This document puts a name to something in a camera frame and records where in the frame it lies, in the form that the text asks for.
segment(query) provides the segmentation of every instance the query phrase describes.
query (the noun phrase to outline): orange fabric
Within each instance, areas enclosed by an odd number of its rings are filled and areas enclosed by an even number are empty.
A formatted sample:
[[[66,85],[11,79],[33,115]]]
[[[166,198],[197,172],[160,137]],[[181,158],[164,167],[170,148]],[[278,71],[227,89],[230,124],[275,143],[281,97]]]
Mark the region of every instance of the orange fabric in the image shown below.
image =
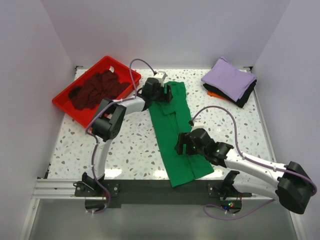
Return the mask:
[[[214,92],[211,92],[211,91],[208,91],[207,94],[208,94],[209,96],[211,96],[211,97],[216,97],[216,98],[219,98],[219,99],[227,100],[227,99],[225,99],[224,97],[222,97],[222,96],[220,96],[220,95],[218,95],[218,94],[216,94],[216,93],[214,93]]]

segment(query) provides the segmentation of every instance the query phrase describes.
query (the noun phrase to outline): black folded clothing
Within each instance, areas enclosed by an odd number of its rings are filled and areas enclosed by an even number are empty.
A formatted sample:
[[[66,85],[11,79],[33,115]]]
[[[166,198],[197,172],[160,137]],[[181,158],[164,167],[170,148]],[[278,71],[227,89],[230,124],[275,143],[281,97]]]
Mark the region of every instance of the black folded clothing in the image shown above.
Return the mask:
[[[221,90],[219,90],[218,88],[211,86],[209,84],[203,84],[204,88],[207,89],[209,92],[218,94],[219,96],[229,100],[230,102],[236,104],[238,107],[243,108],[244,105],[247,103],[250,94],[252,93],[252,91],[254,90],[255,86],[256,86],[257,80],[254,80],[249,87],[247,88],[247,90],[245,90],[243,96],[241,98],[239,98],[237,101],[232,100],[230,97],[228,97],[225,93],[223,93]]]

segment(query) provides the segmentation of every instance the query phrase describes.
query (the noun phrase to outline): red plastic tray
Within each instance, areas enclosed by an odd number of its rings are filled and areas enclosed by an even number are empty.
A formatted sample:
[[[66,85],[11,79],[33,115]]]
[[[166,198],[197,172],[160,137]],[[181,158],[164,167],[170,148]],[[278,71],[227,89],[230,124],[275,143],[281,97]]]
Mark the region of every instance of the red plastic tray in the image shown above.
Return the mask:
[[[131,83],[116,99],[126,98],[134,90],[134,85],[129,74],[129,67],[123,65],[110,56],[105,56],[77,80],[71,83],[66,89],[59,93],[54,99],[52,99],[52,103],[86,128],[94,117],[98,104],[94,109],[85,108],[83,110],[77,110],[72,105],[68,94],[75,86],[83,86],[85,81],[91,78],[95,73],[102,73],[103,71],[110,69],[110,67],[114,68],[114,72],[118,75],[118,81],[120,83]],[[135,84],[138,86],[141,75],[136,71],[132,71],[132,76]]]

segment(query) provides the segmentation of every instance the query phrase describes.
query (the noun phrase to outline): dark red cloth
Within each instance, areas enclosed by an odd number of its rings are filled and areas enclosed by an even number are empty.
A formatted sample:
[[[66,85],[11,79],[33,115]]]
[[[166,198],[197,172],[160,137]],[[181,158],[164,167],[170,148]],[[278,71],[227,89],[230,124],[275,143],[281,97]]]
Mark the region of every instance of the dark red cloth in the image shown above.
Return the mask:
[[[93,109],[104,98],[116,99],[129,85],[129,82],[119,83],[118,75],[106,70],[97,72],[83,86],[75,86],[68,96],[75,109]]]

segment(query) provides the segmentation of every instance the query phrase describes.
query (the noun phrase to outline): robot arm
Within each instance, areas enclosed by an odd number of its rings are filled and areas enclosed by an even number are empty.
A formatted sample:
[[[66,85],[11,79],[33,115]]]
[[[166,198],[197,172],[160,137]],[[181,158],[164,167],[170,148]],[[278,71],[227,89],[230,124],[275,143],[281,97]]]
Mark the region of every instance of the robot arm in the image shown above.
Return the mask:
[[[184,145],[188,155],[200,154],[213,165],[232,169],[219,186],[219,191],[224,192],[224,199],[237,193],[255,193],[279,200],[286,209],[303,214],[313,195],[314,189],[308,181],[288,173],[291,171],[310,179],[295,162],[285,165],[246,153],[243,153],[244,158],[232,145],[215,142],[199,126],[194,126],[190,133],[179,134],[175,146],[178,154],[183,154]]]
[[[112,105],[105,114],[99,117],[92,125],[92,134],[98,137],[99,146],[94,155],[94,172],[99,181],[104,179],[105,164],[109,152],[110,145],[113,139],[118,135],[123,123],[124,117],[134,112],[142,112],[148,109],[153,101],[169,103],[171,101],[171,86],[164,85],[164,80],[167,74],[159,71],[153,77],[149,77],[142,88],[141,93],[130,101],[124,101]],[[96,111],[99,114],[112,100],[103,99]],[[89,169],[82,176],[82,181],[87,186],[95,185],[94,176]]]

